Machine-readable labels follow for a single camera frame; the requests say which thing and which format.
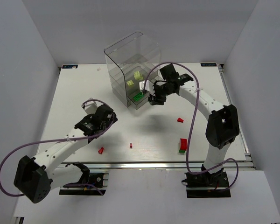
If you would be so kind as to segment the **yellow lego brick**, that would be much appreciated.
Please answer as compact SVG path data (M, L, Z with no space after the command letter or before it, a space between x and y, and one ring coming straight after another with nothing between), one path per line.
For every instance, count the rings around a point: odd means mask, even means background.
M142 75L139 71L134 72L134 78L135 78L135 80L142 80L143 79L143 77L142 77Z
M132 80L129 80L129 81L127 81L126 83L127 83L127 85L128 85L128 86L132 86L132 85L134 85L134 83L133 83L133 81L132 81Z

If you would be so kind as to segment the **clear acrylic cover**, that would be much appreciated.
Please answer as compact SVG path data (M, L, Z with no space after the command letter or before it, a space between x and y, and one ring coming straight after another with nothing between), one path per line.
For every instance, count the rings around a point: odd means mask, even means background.
M104 55L114 95L127 108L142 107L148 94L142 94L139 83L161 79L158 69L151 71L161 61L158 43L136 31L107 46Z

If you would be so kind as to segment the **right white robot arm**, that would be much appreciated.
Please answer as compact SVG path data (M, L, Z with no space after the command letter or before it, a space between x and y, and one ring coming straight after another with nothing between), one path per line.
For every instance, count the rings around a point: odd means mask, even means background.
M207 94L190 69L186 74L179 75L175 70L176 65L177 63L161 63L162 85L146 78L140 82L140 90L149 92L148 101L151 105L163 105L167 96L171 94L176 94L191 103L195 108L188 143L191 142L197 112L207 120L205 136L209 143L202 170L196 174L212 175L222 172L223 165L228 161L225 157L227 150L239 135L238 111L234 105L224 105Z

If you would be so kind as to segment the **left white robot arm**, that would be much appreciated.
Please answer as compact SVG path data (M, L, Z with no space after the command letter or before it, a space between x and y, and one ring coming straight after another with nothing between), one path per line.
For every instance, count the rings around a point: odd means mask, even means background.
M114 110L103 104L95 106L71 129L65 140L59 140L49 149L30 158L20 159L14 185L32 203L39 203L58 187L82 187L88 185L89 169L80 162L59 165L77 150L105 133L118 119Z

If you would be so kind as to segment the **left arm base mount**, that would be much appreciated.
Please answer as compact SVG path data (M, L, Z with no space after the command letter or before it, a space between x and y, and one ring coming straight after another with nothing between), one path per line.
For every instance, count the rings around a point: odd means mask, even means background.
M84 171L78 182L69 183L59 189L64 196L103 196L109 180L107 171Z

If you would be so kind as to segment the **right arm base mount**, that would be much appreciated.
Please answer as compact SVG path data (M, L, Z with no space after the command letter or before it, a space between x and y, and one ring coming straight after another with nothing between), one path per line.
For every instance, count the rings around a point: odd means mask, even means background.
M192 175L185 173L182 184L186 187L187 198L230 198L229 181L224 169L210 174Z

